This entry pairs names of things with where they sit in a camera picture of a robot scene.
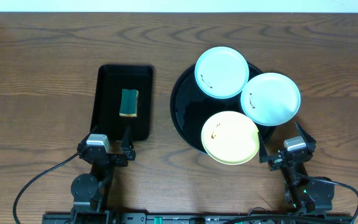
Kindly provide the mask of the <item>light blue plate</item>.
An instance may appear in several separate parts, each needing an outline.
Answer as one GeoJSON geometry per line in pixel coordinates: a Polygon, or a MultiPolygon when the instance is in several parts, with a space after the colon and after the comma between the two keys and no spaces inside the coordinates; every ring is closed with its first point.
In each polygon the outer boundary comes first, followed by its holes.
{"type": "Polygon", "coordinates": [[[253,122],[263,126],[278,126],[297,114],[301,94],[291,78],[270,72],[251,78],[240,100],[243,112],[253,122]]]}
{"type": "Polygon", "coordinates": [[[244,56],[230,47],[213,47],[200,55],[195,65],[195,80],[205,94],[216,99],[239,94],[249,80],[244,56]]]}

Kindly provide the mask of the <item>yellow plate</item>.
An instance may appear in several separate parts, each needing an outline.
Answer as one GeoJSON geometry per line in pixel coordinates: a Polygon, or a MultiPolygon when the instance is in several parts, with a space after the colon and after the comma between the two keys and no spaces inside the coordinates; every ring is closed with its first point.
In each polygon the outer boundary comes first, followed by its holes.
{"type": "Polygon", "coordinates": [[[259,130],[246,115],[223,111],[207,119],[201,130],[201,143],[215,161],[239,165],[259,151],[259,130]]]}

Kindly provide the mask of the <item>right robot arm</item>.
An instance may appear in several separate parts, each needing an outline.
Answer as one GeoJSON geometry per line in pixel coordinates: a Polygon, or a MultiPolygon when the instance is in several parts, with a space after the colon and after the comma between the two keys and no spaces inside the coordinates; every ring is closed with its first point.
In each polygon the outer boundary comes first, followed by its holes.
{"type": "Polygon", "coordinates": [[[269,155],[263,142],[259,162],[271,171],[280,170],[285,184],[285,200],[296,208],[297,215],[325,216],[333,209],[334,184],[327,177],[311,177],[305,163],[313,157],[316,140],[295,123],[297,137],[284,141],[284,148],[269,155]]]}

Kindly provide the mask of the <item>light blue plate top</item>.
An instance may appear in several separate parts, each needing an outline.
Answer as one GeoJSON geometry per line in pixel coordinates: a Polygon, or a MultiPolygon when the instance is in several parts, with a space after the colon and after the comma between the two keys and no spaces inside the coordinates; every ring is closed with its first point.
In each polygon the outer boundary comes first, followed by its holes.
{"type": "Polygon", "coordinates": [[[213,47],[200,55],[195,65],[195,80],[205,94],[216,99],[239,94],[249,80],[244,56],[230,47],[213,47]]]}

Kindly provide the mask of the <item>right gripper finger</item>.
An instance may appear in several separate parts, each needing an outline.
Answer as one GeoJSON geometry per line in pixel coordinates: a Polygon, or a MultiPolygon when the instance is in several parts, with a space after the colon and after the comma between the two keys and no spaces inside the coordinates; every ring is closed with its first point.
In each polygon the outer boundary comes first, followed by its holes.
{"type": "Polygon", "coordinates": [[[259,163],[262,164],[269,160],[269,155],[267,154],[265,144],[260,133],[258,133],[258,137],[259,137],[259,163]]]}
{"type": "Polygon", "coordinates": [[[305,143],[307,145],[312,145],[314,144],[314,138],[312,136],[310,136],[301,126],[300,124],[296,121],[295,122],[295,127],[296,130],[298,131],[298,135],[301,136],[303,138],[303,140],[305,141],[305,143]]]}

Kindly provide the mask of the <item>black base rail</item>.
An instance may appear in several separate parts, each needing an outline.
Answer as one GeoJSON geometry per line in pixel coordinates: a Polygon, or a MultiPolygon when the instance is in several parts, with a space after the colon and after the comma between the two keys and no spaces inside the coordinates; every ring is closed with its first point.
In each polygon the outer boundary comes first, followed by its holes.
{"type": "Polygon", "coordinates": [[[42,224],[259,224],[259,223],[347,223],[348,219],[321,219],[291,215],[146,215],[144,213],[74,213],[45,214],[42,224]]]}

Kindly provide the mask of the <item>black rectangular tray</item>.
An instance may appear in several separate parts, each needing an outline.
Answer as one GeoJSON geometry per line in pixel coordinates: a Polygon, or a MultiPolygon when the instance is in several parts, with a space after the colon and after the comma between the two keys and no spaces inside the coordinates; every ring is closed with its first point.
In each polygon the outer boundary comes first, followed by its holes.
{"type": "Polygon", "coordinates": [[[149,136],[152,107],[153,67],[150,65],[103,65],[98,70],[90,131],[120,141],[127,126],[134,141],[149,136]],[[139,92],[137,117],[121,117],[122,89],[139,92]]]}

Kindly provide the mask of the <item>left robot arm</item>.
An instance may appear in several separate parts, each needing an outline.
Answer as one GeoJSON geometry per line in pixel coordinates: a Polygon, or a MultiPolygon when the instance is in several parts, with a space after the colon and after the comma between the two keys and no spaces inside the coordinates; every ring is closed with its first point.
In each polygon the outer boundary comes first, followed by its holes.
{"type": "Polygon", "coordinates": [[[79,175],[71,184],[74,201],[67,223],[116,223],[106,203],[115,168],[128,166],[136,157],[131,128],[124,131],[121,154],[110,153],[109,147],[108,137],[95,133],[89,133],[78,144],[79,158],[91,164],[91,171],[79,175]]]}

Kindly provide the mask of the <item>green yellow sponge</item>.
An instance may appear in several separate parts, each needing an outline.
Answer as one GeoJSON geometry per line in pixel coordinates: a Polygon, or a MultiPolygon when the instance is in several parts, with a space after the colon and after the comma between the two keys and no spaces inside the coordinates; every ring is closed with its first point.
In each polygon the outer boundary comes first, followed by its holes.
{"type": "Polygon", "coordinates": [[[138,97],[138,90],[122,89],[119,116],[130,118],[137,117],[138,97]]]}

